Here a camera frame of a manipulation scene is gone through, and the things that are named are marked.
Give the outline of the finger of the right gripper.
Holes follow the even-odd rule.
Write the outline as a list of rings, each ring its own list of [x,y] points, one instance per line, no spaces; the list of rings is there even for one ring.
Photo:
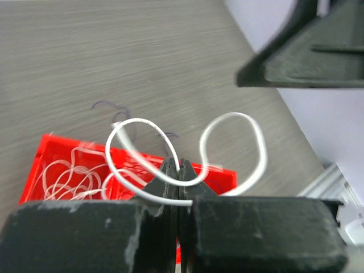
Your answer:
[[[298,1],[283,29],[235,75],[238,87],[363,87],[363,1]]]

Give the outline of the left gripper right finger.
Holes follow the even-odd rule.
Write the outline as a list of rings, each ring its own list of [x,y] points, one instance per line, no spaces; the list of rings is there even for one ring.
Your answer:
[[[179,210],[182,272],[341,272],[349,255],[336,219],[337,200],[222,197],[181,162]]]

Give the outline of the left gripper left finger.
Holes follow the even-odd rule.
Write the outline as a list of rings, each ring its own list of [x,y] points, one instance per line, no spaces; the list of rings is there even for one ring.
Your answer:
[[[33,201],[1,230],[2,272],[174,272],[177,207],[129,201]]]

